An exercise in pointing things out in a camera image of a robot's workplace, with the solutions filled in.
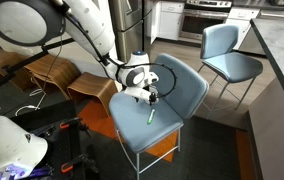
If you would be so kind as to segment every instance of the chair frame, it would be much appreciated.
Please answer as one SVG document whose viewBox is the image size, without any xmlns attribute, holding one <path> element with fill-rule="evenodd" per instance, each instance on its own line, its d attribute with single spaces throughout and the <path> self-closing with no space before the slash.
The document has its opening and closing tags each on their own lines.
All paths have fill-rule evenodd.
<svg viewBox="0 0 284 180">
<path fill-rule="evenodd" d="M 143 173 L 145 170 L 147 170 L 148 168 L 150 168 L 151 166 L 153 166 L 155 163 L 157 163 L 158 161 L 160 161 L 161 159 L 163 159 L 165 156 L 167 156 L 168 154 L 170 154 L 171 152 L 173 152 L 175 149 L 178 149 L 178 152 L 180 152 L 181 149 L 181 128 L 179 128 L 178 131 L 178 142 L 177 145 L 174 146 L 172 149 L 170 149 L 169 151 L 167 151 L 165 154 L 163 154 L 161 157 L 157 158 L 156 160 L 154 160 L 152 163 L 150 163 L 149 165 L 147 165 L 146 167 L 144 167 L 142 170 L 140 167 L 140 154 L 141 153 L 136 153 L 136 165 L 134 165 L 133 161 L 131 160 L 129 154 L 127 153 L 124 144 L 121 140 L 121 136 L 120 136 L 120 131 L 118 130 L 118 128 L 114 125 L 115 128 L 115 132 L 116 132 L 116 136 L 118 141 L 121 144 L 121 147 L 123 149 L 123 152 L 126 156 L 126 158 L 129 160 L 130 164 L 132 165 L 132 167 L 135 169 L 136 171 L 136 178 L 137 180 L 140 180 L 140 174 Z"/>
<path fill-rule="evenodd" d="M 202 66 L 201 66 L 200 69 L 198 70 L 198 73 L 200 73 L 200 71 L 202 70 L 202 68 L 203 68 L 204 66 L 205 66 L 205 64 L 202 64 Z M 218 82 L 221 86 L 223 86 L 222 83 L 220 83 L 220 82 L 217 80 L 218 76 L 219 76 L 219 75 L 217 74 L 217 75 L 214 77 L 213 81 L 210 83 L 210 86 L 212 86 L 215 81 Z M 228 86 L 229 84 L 231 84 L 231 83 L 227 82 L 227 83 L 223 86 L 222 91 L 221 91 L 221 93 L 220 93 L 220 95 L 219 95 L 217 101 L 214 103 L 214 105 L 213 105 L 212 108 L 210 108 L 207 104 L 205 104 L 204 102 L 202 102 L 203 105 L 204 105 L 207 109 L 209 109 L 209 111 L 210 111 L 206 118 L 209 119 L 209 118 L 211 117 L 212 113 L 215 112 L 215 111 L 220 111 L 220 110 L 222 110 L 222 109 L 228 108 L 228 107 L 233 106 L 233 105 L 235 105 L 235 104 L 237 104 L 237 106 L 235 107 L 235 110 L 237 110 L 237 109 L 240 107 L 240 105 L 241 105 L 243 99 L 245 98 L 246 94 L 247 94 L 248 91 L 250 90 L 250 88 L 251 88 L 251 86 L 252 86 L 252 84 L 253 84 L 253 82 L 254 82 L 255 79 L 256 79 L 256 77 L 252 78 L 252 80 L 251 80 L 249 86 L 246 88 L 246 90 L 245 90 L 244 94 L 242 95 L 241 99 L 239 99 L 235 94 L 233 94 L 230 90 L 227 89 L 227 86 Z M 218 104 L 219 101 L 221 100 L 221 97 L 222 97 L 222 95 L 223 95 L 223 93 L 224 93 L 225 90 L 228 91 L 228 92 L 229 92 L 233 97 L 235 97 L 239 102 L 238 102 L 238 103 L 231 104 L 231 105 L 228 105 L 228 106 L 225 106 L 225 107 L 222 107 L 222 108 L 219 108 L 219 109 L 215 109 L 215 107 L 217 106 L 217 104 Z"/>
</svg>

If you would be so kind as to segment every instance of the refrigerator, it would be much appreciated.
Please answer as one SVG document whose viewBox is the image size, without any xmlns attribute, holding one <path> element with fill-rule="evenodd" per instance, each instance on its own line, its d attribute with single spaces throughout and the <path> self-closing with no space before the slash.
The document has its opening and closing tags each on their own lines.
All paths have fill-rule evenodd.
<svg viewBox="0 0 284 180">
<path fill-rule="evenodd" d="M 150 54 L 152 0 L 109 0 L 118 59 L 128 62 L 131 53 Z"/>
</svg>

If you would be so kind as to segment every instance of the kitchen drawer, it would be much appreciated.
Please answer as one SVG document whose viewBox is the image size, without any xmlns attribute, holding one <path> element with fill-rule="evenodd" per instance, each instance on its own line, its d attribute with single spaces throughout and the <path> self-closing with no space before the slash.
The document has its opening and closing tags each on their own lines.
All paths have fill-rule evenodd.
<svg viewBox="0 0 284 180">
<path fill-rule="evenodd" d="M 162 1 L 161 11 L 183 13 L 184 3 Z"/>
<path fill-rule="evenodd" d="M 256 18 L 260 12 L 260 9 L 248 9 L 248 8 L 232 8 L 229 13 L 229 19 L 241 19 L 251 20 Z"/>
</svg>

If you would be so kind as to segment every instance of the marker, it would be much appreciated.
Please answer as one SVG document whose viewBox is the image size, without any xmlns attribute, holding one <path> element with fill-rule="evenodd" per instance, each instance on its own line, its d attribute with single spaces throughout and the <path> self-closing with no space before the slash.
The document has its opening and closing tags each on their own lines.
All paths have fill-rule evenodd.
<svg viewBox="0 0 284 180">
<path fill-rule="evenodd" d="M 154 112 L 155 112 L 155 109 L 152 109 L 151 114 L 150 114 L 150 117 L 149 117 L 149 119 L 148 119 L 148 123 L 147 123 L 148 125 L 152 123 L 152 119 L 153 119 Z"/>
</svg>

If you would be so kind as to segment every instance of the white cabinet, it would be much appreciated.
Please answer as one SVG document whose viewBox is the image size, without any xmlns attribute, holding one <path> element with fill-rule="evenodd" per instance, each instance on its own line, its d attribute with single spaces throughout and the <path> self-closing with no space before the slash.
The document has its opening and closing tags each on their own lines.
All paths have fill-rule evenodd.
<svg viewBox="0 0 284 180">
<path fill-rule="evenodd" d="M 229 13 L 228 19 L 225 24 L 233 24 L 239 27 L 238 43 L 233 49 L 238 50 L 243 42 L 246 34 L 251 28 L 250 20 L 256 18 L 259 14 L 259 9 L 248 9 L 233 7 Z"/>
<path fill-rule="evenodd" d="M 161 2 L 161 18 L 158 37 L 170 40 L 178 40 L 184 3 Z"/>
<path fill-rule="evenodd" d="M 156 1 L 152 8 L 152 28 L 151 28 L 151 44 L 158 37 L 160 16 L 161 15 L 161 2 Z"/>
</svg>

